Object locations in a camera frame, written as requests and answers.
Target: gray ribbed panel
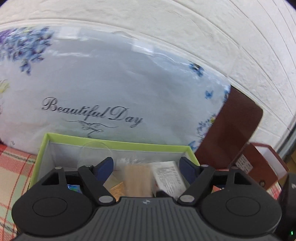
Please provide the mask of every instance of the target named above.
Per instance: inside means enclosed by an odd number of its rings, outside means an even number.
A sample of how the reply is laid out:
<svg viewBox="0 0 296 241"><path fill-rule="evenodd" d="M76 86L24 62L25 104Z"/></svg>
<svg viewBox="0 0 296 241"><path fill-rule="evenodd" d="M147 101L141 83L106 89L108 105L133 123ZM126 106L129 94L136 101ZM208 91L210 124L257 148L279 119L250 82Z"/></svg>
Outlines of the gray ribbed panel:
<svg viewBox="0 0 296 241"><path fill-rule="evenodd" d="M277 241L271 235L240 239L205 224L195 209L176 205L171 198L122 198L99 208L93 219L74 233L56 238L19 236L16 241Z"/></svg>

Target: yellow flower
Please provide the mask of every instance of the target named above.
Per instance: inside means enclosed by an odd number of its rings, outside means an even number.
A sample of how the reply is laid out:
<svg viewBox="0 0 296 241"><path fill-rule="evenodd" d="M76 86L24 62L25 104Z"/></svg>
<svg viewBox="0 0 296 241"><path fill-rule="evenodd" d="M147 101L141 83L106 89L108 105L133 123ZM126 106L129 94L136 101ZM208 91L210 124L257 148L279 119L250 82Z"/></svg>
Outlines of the yellow flower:
<svg viewBox="0 0 296 241"><path fill-rule="evenodd" d="M9 87L9 83L7 80L0 80L0 93L4 93Z"/></svg>

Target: green box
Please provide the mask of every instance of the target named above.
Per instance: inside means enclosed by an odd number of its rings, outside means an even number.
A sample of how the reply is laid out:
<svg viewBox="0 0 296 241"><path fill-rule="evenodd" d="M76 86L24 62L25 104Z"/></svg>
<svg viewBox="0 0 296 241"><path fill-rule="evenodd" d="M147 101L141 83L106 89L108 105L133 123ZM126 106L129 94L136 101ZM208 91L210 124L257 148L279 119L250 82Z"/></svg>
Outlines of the green box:
<svg viewBox="0 0 296 241"><path fill-rule="evenodd" d="M176 161L178 163L179 159L185 156L199 166L189 146L117 142L46 133L37 156L30 187L56 166L63 166L71 170L77 168L78 153L81 151L81 147L89 142L103 143L116 153L117 158L120 158L120 155L136 154L148 159L153 158L151 160Z"/></svg>

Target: clear plastic circle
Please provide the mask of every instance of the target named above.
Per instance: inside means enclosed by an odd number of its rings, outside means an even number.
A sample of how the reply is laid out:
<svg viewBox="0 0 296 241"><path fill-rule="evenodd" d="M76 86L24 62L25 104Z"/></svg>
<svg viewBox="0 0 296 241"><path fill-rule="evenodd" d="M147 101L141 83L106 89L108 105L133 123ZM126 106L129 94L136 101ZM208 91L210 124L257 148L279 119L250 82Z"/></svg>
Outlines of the clear plastic circle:
<svg viewBox="0 0 296 241"><path fill-rule="evenodd" d="M77 168L84 165L96 166L107 157L113 157L112 151L102 142L90 141L86 143L80 150Z"/></svg>

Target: white brick wall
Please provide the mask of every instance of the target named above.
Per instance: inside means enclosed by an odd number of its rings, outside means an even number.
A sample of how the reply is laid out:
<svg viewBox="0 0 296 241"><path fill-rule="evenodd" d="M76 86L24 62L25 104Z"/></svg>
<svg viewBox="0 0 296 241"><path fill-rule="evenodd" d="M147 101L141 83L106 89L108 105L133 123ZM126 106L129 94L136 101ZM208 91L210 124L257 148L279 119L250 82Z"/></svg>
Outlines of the white brick wall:
<svg viewBox="0 0 296 241"><path fill-rule="evenodd" d="M177 47L264 110L252 140L278 148L296 113L296 11L284 0L8 0L0 24L103 23Z"/></svg>

